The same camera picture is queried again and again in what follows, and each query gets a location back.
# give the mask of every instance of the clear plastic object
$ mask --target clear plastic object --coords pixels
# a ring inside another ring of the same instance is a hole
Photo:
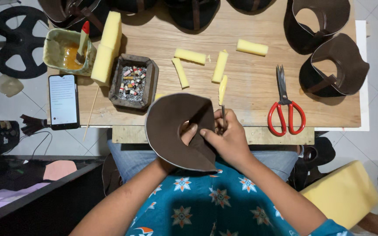
[[[0,92],[7,97],[12,97],[23,90],[24,85],[16,78],[7,75],[0,76]]]

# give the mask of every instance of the scissor blade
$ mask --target scissor blade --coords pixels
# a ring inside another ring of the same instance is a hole
[[[277,74],[277,83],[278,83],[278,92],[279,92],[279,101],[280,104],[285,104],[285,100],[287,100],[287,89],[285,86],[285,75],[283,73],[283,67],[276,67],[276,74]]]
[[[221,106],[221,112],[223,113],[223,131],[227,130],[227,121],[226,121],[226,109],[224,104]]]

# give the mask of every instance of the ash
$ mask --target ash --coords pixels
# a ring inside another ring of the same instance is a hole
[[[123,83],[123,86],[126,88],[128,87],[128,84],[131,83],[130,80],[124,80],[123,79],[123,74],[128,71],[129,69],[133,69],[132,66],[125,66],[123,67],[122,69],[122,74],[121,74],[121,82],[119,83],[119,85],[121,83]],[[147,68],[146,67],[137,67],[137,69],[142,69],[142,74],[146,74],[147,73]],[[137,95],[134,95],[134,94],[125,94],[125,90],[123,90],[123,92],[119,92],[118,94],[118,97],[119,99],[122,99],[122,100],[127,100],[127,101],[131,101],[131,102],[140,102],[142,101],[142,95],[144,94],[144,87],[145,87],[145,78],[144,79],[141,79],[141,76],[138,76],[138,75],[134,75],[134,81],[136,81],[137,79],[141,80],[140,84],[137,84],[137,86],[135,88],[131,88],[132,90],[136,91],[138,94]]]

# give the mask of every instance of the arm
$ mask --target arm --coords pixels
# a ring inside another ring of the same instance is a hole
[[[189,126],[182,133],[182,141],[188,145],[196,131],[196,124]],[[99,202],[71,235],[124,235],[139,208],[172,169],[171,164],[157,158]]]
[[[216,130],[223,126],[221,110],[214,113]],[[222,158],[252,180],[275,204],[281,215],[301,235],[309,235],[327,220],[309,200],[257,160],[249,150],[243,126],[233,110],[226,109],[227,130],[223,136],[202,129],[200,134]]]

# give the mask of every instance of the blue jeans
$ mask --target blue jeans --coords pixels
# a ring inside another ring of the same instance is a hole
[[[148,144],[118,144],[108,139],[108,146],[126,183],[157,158]],[[286,181],[298,159],[294,145],[250,145],[252,154],[264,165]]]

